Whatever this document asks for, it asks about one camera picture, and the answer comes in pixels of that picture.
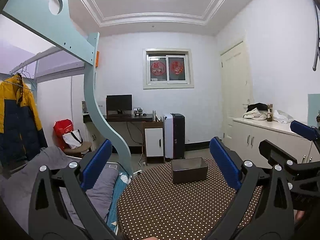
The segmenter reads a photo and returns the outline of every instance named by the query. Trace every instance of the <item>window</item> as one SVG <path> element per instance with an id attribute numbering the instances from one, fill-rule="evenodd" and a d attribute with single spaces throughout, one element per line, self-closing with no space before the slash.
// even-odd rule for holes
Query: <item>window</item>
<path id="1" fill-rule="evenodd" d="M 189 49 L 145 49 L 143 88 L 193 88 Z"/>

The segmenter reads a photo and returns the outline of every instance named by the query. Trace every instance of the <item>window frame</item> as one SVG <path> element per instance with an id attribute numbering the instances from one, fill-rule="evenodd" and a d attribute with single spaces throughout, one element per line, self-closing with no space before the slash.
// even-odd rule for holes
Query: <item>window frame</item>
<path id="1" fill-rule="evenodd" d="M 181 57 L 184 59 L 185 65 L 185 77 L 186 80 L 171 80 L 169 78 L 169 58 Z M 166 74 L 167 81 L 151 81 L 150 76 L 150 59 L 151 58 L 165 58 L 166 59 Z M 193 83 L 193 69 L 192 69 L 192 57 L 190 49 L 144 49 L 143 50 L 143 89 L 163 89 L 163 88 L 194 88 Z"/>

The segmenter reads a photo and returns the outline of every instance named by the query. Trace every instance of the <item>jacket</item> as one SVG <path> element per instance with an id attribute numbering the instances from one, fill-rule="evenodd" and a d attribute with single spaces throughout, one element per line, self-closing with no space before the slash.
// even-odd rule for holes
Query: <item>jacket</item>
<path id="1" fill-rule="evenodd" d="M 0 161 L 31 160 L 41 147 L 48 145 L 33 94 L 16 74 L 0 84 Z"/>

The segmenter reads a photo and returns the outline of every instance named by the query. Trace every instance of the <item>bottle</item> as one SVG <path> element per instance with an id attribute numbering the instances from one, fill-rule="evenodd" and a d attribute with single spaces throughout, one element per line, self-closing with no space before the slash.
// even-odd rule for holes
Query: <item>bottle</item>
<path id="1" fill-rule="evenodd" d="M 272 122 L 272 119 L 273 119 L 272 108 L 273 108 L 273 104 L 268 104 L 268 113 L 267 113 L 267 121 L 268 122 Z"/>

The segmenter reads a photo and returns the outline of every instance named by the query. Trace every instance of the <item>purple panel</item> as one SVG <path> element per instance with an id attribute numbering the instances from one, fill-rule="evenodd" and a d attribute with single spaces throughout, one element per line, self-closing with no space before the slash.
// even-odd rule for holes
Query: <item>purple panel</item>
<path id="1" fill-rule="evenodd" d="M 59 51 L 39 60 L 37 74 L 47 72 L 47 70 L 52 70 L 59 66 L 64 66 L 74 62 L 81 62 L 81 60 L 65 51 Z"/>
<path id="2" fill-rule="evenodd" d="M 10 74 L 13 68 L 34 55 L 31 52 L 11 45 L 7 41 L 0 40 L 0 73 Z M 35 62 L 27 66 L 27 71 L 30 73 L 31 78 L 35 76 L 35 69 Z"/>

